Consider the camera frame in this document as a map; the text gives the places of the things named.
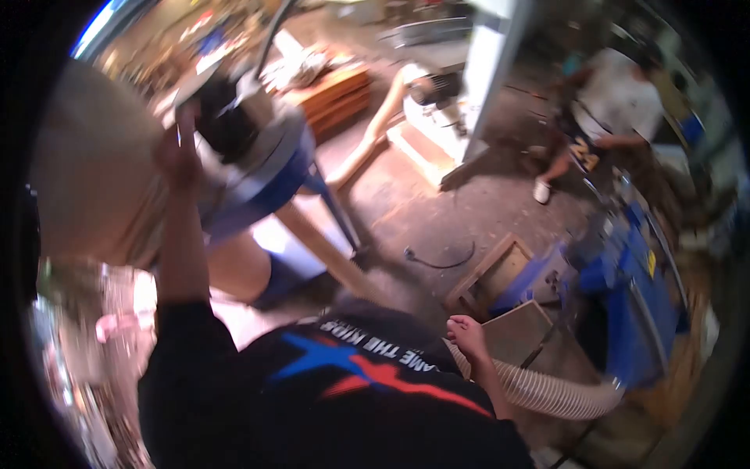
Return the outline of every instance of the red and blue star graphic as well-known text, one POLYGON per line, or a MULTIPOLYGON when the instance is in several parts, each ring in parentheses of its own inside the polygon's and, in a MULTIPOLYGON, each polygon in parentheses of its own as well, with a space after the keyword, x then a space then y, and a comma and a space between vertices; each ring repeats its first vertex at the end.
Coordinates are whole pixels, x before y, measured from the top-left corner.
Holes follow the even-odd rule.
POLYGON ((278 383, 297 374, 325 366, 335 366, 348 371, 351 375, 329 387, 322 394, 324 398, 335 397, 367 387, 380 390, 393 389, 406 394, 429 395, 432 398, 459 404, 482 415, 494 418, 483 407, 461 395, 431 384, 415 384, 401 380, 397 376, 398 368, 396 366, 387 363, 383 365, 372 363, 365 357, 358 355, 357 349, 354 347, 335 343, 322 344, 289 332, 285 332, 281 339, 305 350, 306 353, 268 377, 270 383, 278 383))

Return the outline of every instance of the black t-shirt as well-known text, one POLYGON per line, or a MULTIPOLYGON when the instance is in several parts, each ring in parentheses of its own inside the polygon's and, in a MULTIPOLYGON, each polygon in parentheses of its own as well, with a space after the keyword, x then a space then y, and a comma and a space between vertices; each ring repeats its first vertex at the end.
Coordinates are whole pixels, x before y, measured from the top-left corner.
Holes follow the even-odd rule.
POLYGON ((533 467, 408 314, 348 302, 241 352, 207 304, 162 305, 158 321, 138 386, 157 467, 533 467))

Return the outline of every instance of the hand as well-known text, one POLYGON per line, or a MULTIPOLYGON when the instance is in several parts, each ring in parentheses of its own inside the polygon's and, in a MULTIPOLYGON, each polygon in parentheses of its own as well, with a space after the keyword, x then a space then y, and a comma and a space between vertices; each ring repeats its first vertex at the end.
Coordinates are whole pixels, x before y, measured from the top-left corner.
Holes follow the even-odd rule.
POLYGON ((164 132, 154 152, 154 165, 171 193, 195 197, 203 181, 203 166, 193 139, 196 113, 186 106, 175 110, 175 114, 177 122, 164 132))
POLYGON ((485 360, 492 362, 485 342, 485 331, 470 316, 459 314, 448 319, 448 339, 458 346, 472 365, 485 360))
POLYGON ((614 135, 599 134, 598 138, 593 141, 593 144, 600 149, 608 150, 617 144, 617 139, 614 135))

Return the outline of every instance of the shorts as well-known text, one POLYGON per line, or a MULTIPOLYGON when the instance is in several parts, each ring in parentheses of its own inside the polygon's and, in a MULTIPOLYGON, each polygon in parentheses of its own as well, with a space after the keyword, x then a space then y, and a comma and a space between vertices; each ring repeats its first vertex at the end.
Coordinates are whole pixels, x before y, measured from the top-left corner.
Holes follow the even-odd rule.
POLYGON ((556 119, 556 125, 568 137, 568 149, 573 162, 582 173, 590 173, 599 160, 607 154, 607 150, 600 149, 593 144, 586 132, 575 121, 570 107, 562 109, 562 113, 556 119))

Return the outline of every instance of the white shoe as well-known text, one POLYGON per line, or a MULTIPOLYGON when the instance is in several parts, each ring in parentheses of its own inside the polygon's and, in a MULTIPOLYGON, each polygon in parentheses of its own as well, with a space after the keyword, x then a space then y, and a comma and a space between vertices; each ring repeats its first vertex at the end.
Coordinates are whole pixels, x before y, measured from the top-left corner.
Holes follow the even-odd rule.
POLYGON ((537 179, 534 182, 534 200, 539 203, 547 203, 550 199, 550 185, 537 179))

